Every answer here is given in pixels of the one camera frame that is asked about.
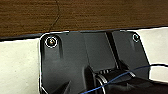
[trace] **wire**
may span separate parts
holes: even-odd
[[[135,69],[133,69],[133,70],[124,72],[124,73],[118,75],[117,77],[111,79],[111,80],[110,80],[109,82],[107,82],[106,84],[104,84],[104,85],[102,85],[102,86],[99,86],[99,87],[97,87],[97,88],[94,88],[94,89],[92,89],[92,90],[83,92],[83,93],[81,93],[81,94],[87,94],[87,93],[89,93],[89,92],[98,90],[98,89],[100,89],[100,88],[102,88],[102,87],[104,87],[104,86],[110,84],[110,83],[113,82],[114,80],[116,80],[116,79],[118,79],[118,78],[120,78],[120,77],[122,77],[122,76],[124,76],[124,75],[126,75],[126,74],[128,74],[128,73],[130,73],[130,72],[132,72],[132,71],[135,71],[135,70],[138,70],[138,69],[142,69],[142,68],[146,68],[146,67],[151,67],[151,66],[164,66],[164,67],[168,67],[168,65],[166,65],[166,64],[151,64],[151,65],[147,65],[147,66],[141,66],[141,67],[135,68]]]
[[[57,4],[57,17],[55,19],[55,21],[53,22],[53,24],[51,25],[51,27],[49,28],[49,32],[51,31],[51,29],[54,27],[54,25],[57,23],[59,17],[60,17],[60,8],[59,8],[59,4],[58,4],[58,1],[55,0],[56,4]]]

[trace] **blue cable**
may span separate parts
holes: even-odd
[[[111,80],[110,80],[109,82],[107,82],[106,84],[104,84],[104,85],[102,85],[102,86],[99,86],[99,87],[97,87],[97,88],[94,88],[94,89],[92,89],[92,90],[83,92],[83,93],[81,93],[81,94],[87,94],[87,93],[89,93],[89,92],[98,90],[98,89],[100,89],[100,88],[102,88],[102,87],[104,87],[104,86],[110,84],[110,83],[113,82],[114,80],[116,80],[116,79],[118,79],[118,78],[120,78],[120,77],[122,77],[122,76],[124,76],[124,75],[126,75],[126,74],[128,74],[128,73],[130,73],[130,72],[132,72],[132,71],[135,71],[135,70],[138,70],[138,69],[142,69],[142,68],[146,68],[146,67],[151,67],[151,66],[164,66],[164,67],[168,67],[168,65],[166,65],[166,64],[151,64],[151,65],[147,65],[147,66],[141,66],[141,67],[135,68],[135,69],[133,69],[133,70],[124,72],[124,73],[118,75],[117,77],[111,79]]]

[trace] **white surface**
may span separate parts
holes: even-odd
[[[149,62],[168,64],[168,28],[136,30]],[[1,94],[38,94],[39,39],[0,42]],[[150,79],[168,82],[168,68],[152,67]]]
[[[0,42],[1,94],[38,94],[38,39]]]
[[[150,64],[168,64],[168,27],[136,31],[144,46]],[[168,82],[168,68],[152,67],[150,79]]]

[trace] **wooden surface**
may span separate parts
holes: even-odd
[[[58,0],[51,29],[102,30],[168,25],[168,0]],[[48,32],[55,0],[0,0],[0,36]]]

